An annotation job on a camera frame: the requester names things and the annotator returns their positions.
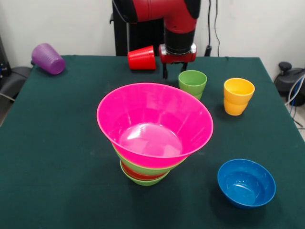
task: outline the blue bowl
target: blue bowl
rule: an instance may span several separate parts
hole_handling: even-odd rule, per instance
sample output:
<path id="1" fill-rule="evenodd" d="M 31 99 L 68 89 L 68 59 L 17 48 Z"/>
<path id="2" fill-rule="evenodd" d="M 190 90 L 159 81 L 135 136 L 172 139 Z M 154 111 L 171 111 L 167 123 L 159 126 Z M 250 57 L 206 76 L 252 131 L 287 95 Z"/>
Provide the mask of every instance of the blue bowl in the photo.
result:
<path id="1" fill-rule="evenodd" d="M 260 207 L 275 196 L 275 180 L 267 169 L 254 161 L 227 161 L 220 167 L 217 179 L 222 192 L 238 208 Z"/>

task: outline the table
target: table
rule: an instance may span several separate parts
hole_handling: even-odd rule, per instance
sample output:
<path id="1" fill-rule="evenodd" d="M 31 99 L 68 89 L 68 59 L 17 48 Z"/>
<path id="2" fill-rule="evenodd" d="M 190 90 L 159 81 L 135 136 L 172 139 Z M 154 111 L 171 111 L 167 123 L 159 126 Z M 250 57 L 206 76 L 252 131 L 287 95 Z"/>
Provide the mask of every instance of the table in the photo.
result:
<path id="1" fill-rule="evenodd" d="M 66 70 L 35 67 L 0 128 L 0 228 L 23 229 L 304 229 L 305 144 L 259 58 L 198 58 L 189 69 L 208 76 L 202 102 L 214 119 L 211 141 L 153 187 L 121 171 L 96 122 L 99 101 L 136 82 L 177 86 L 180 66 L 162 79 L 132 73 L 125 57 L 64 56 Z M 223 83 L 243 77 L 256 86 L 243 115 L 223 109 Z M 225 199 L 216 174 L 247 158 L 277 184 L 268 205 L 241 210 Z"/>

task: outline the purple cup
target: purple cup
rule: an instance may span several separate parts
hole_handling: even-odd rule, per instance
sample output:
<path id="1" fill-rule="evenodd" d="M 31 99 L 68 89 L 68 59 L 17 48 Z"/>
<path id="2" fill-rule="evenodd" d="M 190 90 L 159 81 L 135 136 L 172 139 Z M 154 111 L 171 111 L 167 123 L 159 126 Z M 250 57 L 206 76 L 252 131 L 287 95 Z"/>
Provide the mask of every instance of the purple cup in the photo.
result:
<path id="1" fill-rule="evenodd" d="M 32 52 L 33 62 L 48 73 L 57 75 L 66 66 L 65 60 L 49 44 L 38 45 Z"/>

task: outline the yellow cup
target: yellow cup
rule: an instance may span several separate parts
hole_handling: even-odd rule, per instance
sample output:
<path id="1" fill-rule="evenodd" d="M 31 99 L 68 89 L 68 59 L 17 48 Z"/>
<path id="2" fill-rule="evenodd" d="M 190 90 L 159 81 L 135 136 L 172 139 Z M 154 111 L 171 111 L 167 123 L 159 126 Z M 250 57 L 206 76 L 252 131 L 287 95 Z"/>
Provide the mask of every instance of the yellow cup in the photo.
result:
<path id="1" fill-rule="evenodd" d="M 251 100 L 255 87 L 253 83 L 241 78 L 224 82 L 224 109 L 229 115 L 241 115 Z"/>

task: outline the red cup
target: red cup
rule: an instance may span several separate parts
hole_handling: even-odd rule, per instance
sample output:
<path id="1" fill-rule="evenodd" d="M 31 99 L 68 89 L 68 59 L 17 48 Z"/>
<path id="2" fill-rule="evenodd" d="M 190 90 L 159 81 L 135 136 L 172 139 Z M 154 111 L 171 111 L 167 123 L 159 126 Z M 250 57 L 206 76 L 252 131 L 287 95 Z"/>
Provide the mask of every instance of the red cup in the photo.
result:
<path id="1" fill-rule="evenodd" d="M 153 46 L 129 52 L 128 63 L 131 70 L 155 70 L 157 67 Z"/>
<path id="2" fill-rule="evenodd" d="M 159 174 L 159 175 L 144 175 L 144 174 L 140 174 L 140 173 L 137 173 L 135 171 L 133 171 L 131 168 L 129 168 L 127 165 L 125 165 L 123 162 L 122 162 L 122 167 L 124 169 L 124 171 L 129 175 L 131 176 L 132 178 L 135 178 L 137 180 L 155 180 L 155 179 L 158 179 L 160 177 L 162 177 L 165 173 L 162 173 L 162 174 Z"/>

